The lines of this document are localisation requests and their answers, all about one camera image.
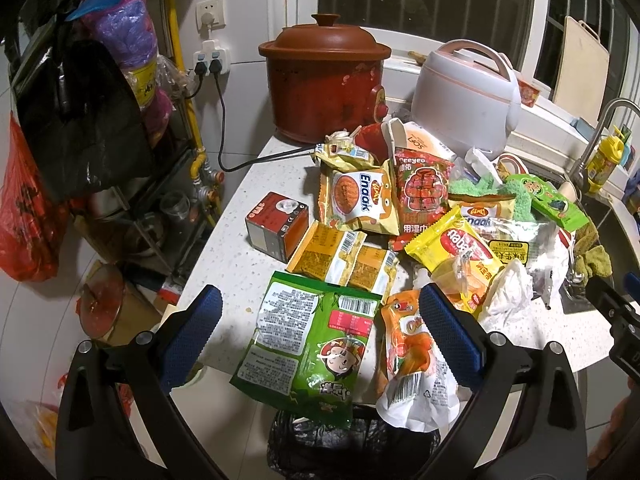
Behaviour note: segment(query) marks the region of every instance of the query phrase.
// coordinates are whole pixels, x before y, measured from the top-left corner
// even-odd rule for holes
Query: barcode
[[[373,317],[376,313],[376,306],[378,306],[378,302],[373,300],[361,300],[360,298],[348,298],[346,296],[338,298],[338,307],[342,310],[364,314],[369,317]]]
[[[387,251],[386,252],[385,265],[387,267],[393,267],[395,260],[396,260],[396,253],[393,252],[393,251]]]
[[[344,238],[342,239],[340,250],[344,251],[345,253],[351,252],[351,249],[353,249],[353,243],[356,241],[357,237],[358,235],[354,232],[346,233],[344,235]]]
[[[406,400],[415,399],[420,390],[420,372],[400,377],[398,381],[398,389],[394,393],[392,404],[396,402],[405,402]]]

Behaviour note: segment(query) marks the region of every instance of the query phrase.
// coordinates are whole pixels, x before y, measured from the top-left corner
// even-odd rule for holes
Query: red round lid
[[[118,267],[104,265],[82,287],[80,325],[92,339],[105,336],[118,318],[124,279]]]
[[[340,14],[312,14],[316,23],[286,27],[275,41],[258,47],[268,59],[311,61],[379,61],[391,56],[391,49],[363,28],[335,23]]]

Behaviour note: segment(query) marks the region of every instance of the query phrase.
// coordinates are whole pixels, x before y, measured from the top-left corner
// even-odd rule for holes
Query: dish soap bottle
[[[589,193],[599,192],[614,168],[622,160],[624,151],[625,143],[618,136],[611,135],[600,143],[595,155],[587,164]]]

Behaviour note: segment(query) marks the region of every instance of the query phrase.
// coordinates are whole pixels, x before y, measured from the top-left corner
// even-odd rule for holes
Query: speckled countertop
[[[290,144],[273,137],[261,155],[291,148]],[[177,305],[178,310],[187,308],[207,283],[222,292],[222,320],[200,355],[204,364],[229,374],[236,370],[254,333],[260,302],[271,275],[274,270],[285,268],[285,264],[251,247],[244,217],[270,191],[306,203],[316,217],[318,189],[319,168],[306,154],[256,164],[242,181],[207,241]],[[638,257],[640,243],[635,222],[619,200],[612,198],[611,201]],[[400,270],[394,292],[411,288],[411,282],[407,270]],[[574,371],[608,355],[613,343],[610,325],[597,311],[566,315],[556,296],[551,310],[544,307],[542,300],[536,300],[530,312],[526,322],[511,327],[509,336],[514,344],[542,348],[548,341],[558,341],[564,346]],[[374,326],[360,367],[354,400],[375,402],[370,386],[381,338],[382,330]]]

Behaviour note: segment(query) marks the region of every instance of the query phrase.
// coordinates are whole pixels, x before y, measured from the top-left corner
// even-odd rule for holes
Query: black trash bag
[[[69,27],[58,26],[16,85],[20,126],[54,202],[149,176],[154,166],[116,62],[98,41],[72,38]]]
[[[350,430],[279,411],[269,434],[269,467],[288,480],[407,480],[440,445],[440,432],[394,428],[375,408],[353,405]]]

